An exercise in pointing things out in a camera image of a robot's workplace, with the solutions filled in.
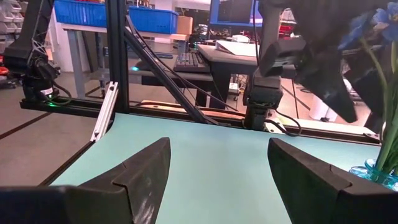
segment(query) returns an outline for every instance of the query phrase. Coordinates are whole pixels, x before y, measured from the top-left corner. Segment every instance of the keyboard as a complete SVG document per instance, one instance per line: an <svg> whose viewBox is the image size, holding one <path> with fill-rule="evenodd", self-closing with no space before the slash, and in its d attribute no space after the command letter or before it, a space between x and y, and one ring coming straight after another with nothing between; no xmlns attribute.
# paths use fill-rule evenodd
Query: keyboard
<svg viewBox="0 0 398 224"><path fill-rule="evenodd" d="M210 67L199 53L182 53L177 57L175 72L210 73Z"/></svg>

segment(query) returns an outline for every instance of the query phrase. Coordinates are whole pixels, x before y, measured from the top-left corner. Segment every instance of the mint green table surface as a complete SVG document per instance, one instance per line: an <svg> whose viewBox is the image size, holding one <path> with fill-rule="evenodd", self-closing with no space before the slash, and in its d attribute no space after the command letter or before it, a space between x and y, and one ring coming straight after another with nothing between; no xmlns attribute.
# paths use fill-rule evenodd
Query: mint green table surface
<svg viewBox="0 0 398 224"><path fill-rule="evenodd" d="M349 170L376 158L378 147L117 114L113 127L52 185L79 185L169 137L169 181L157 224L290 223L267 160L281 138Z"/></svg>

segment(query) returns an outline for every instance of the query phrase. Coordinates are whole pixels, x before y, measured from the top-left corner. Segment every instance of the computer monitor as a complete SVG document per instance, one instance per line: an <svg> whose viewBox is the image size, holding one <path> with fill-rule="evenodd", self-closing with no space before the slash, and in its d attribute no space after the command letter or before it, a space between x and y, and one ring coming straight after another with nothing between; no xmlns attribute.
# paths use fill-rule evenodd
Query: computer monitor
<svg viewBox="0 0 398 224"><path fill-rule="evenodd" d="M253 7L256 26L261 27L262 17L257 0L211 0L210 26L253 27Z"/></svg>

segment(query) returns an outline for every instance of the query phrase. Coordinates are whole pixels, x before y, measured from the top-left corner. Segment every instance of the cardboard box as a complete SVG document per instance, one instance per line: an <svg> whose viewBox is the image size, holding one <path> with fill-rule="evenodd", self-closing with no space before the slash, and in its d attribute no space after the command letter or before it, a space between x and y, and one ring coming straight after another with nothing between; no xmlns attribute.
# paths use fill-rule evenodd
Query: cardboard box
<svg viewBox="0 0 398 224"><path fill-rule="evenodd" d="M178 34L192 34L193 18L187 16L177 17L177 33Z"/></svg>

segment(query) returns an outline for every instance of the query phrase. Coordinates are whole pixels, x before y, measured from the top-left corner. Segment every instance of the blue storage bin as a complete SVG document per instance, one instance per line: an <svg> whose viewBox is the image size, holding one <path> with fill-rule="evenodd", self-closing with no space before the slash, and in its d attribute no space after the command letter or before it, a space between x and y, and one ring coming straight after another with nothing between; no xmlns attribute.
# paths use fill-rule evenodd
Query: blue storage bin
<svg viewBox="0 0 398 224"><path fill-rule="evenodd" d="M106 27L104 4L74 0L56 0L54 6L58 22Z"/></svg>
<svg viewBox="0 0 398 224"><path fill-rule="evenodd" d="M173 11L130 7L130 18L139 31L162 34L177 32L177 16Z"/></svg>

